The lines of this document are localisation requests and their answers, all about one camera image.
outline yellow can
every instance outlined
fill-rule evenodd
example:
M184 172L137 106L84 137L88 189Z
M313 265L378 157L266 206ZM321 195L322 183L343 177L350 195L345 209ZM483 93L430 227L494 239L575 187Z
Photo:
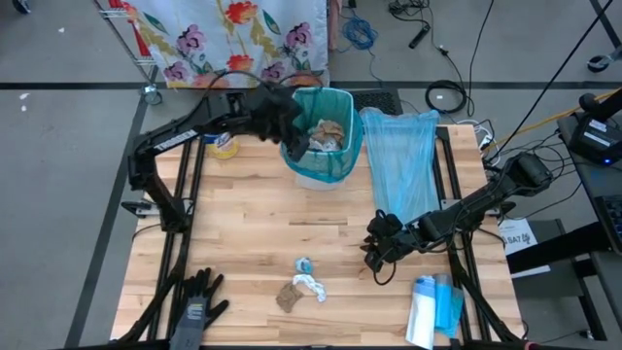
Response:
M228 132L219 135L205 135L207 153L218 159L229 159L237 154L240 143Z

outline wooden table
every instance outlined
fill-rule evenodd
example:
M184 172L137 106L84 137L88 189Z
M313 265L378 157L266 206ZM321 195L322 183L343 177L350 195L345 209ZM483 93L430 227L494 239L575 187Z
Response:
M448 131L461 192L468 195L486 184L473 129L451 125ZM373 282L359 249L375 210L364 145L343 188L312 192L296 186L294 173L276 146L251 137L239 140L236 157L205 160L196 203L187 276L211 266L225 275L219 298L230 301L225 314L205 333L204 342L408 345L404 334L414 279L449 272L449 264L446 254L413 253L398 262L389 285ZM451 197L443 153L438 153L444 188ZM160 176L172 191L180 151L166 153L157 161ZM156 220L141 220L138 228ZM490 219L483 227L498 232ZM135 239L112 338L128 331L154 295L163 242L164 233L158 228L141 232ZM501 243L475 233L472 244L484 296L520 336L520 311ZM299 257L313 260L314 276L325 285L328 298L318 303L313 293L300 286L304 297L287 314L275 298L295 275L294 261ZM383 269L379 279L390 272ZM466 298L473 337L478 338L473 305ZM159 337L168 319L168 302L165 305ZM438 335L435 343L447 344L448 339Z

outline blue plastic bag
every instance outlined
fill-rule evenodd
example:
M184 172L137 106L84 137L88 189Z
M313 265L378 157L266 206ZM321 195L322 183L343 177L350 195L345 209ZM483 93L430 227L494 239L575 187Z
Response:
M294 100L303 113L294 120L301 130L310 130L320 120L334 121L343 127L345 139L341 151L307 151L300 161L288 158L281 144L281 156L288 167L303 176L328 184L341 182L354 169L363 142L363 123L354 110L352 95L344 90L330 87L301 87L294 93Z
M394 117L364 108L361 119L376 208L403 223L437 210L432 161L438 112Z

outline floral curtain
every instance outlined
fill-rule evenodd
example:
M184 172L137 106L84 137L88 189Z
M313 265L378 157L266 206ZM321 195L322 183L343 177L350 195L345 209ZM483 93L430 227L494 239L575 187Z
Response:
M328 84L326 0L127 0L170 88L206 88L224 70L291 85ZM216 88L253 88L227 75Z

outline gray floor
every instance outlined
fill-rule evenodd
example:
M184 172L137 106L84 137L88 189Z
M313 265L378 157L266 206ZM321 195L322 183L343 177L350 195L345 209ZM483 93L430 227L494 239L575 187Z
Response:
M401 89L402 99L419 110L425 82L456 79L454 71L430 39L412 51L408 42L416 23L399 22L386 11L388 0L358 0L357 13L378 30L373 70L386 81L415 82ZM0 83L140 82L140 75L105 23L88 1L32 0L34 13L23 17L9 1L0 4ZM467 75L476 35L489 2L432 1L434 39L450 51ZM616 1L609 19L622 33L622 10ZM546 82L570 52L595 14L586 0L498 1L482 36L473 64L474 82ZM122 33L131 35L120 21ZM340 39L340 48L347 43ZM577 51L560 82L622 82L622 64L594 75L585 61L612 50L605 31L597 25ZM373 82L367 52L350 50L330 57L334 81ZM21 94L30 93L24 100ZM547 92L529 123L535 123L576 105L585 92L599 89L553 89ZM164 103L149 107L141 126L147 130L188 111L196 91L162 92ZM442 92L444 103L452 95ZM475 89L477 120L493 121L497 135L505 135L524 117L538 89ZM88 265L111 191L121 166L121 155L134 121L139 96L136 90L0 90L0 146L4 171L0 172L2 208L0 232L0 348L50 349L65 344L79 302ZM464 112L454 116L465 118ZM518 146L550 134L549 124L516 137ZM546 195L518 199L514 215L530 213L568 195L578 183L575 175L556 182ZM124 189L123 198L138 193ZM593 222L594 213L583 190L565 203L534 216L561 218L570 230ZM108 340L121 291L136 220L116 213L100 278L96 285L81 344ZM555 345L614 349L622 341L597 280L588 281L602 314L608 342L593 342L574 335ZM586 328L574 298L534 300L520 298L530 338L546 340Z

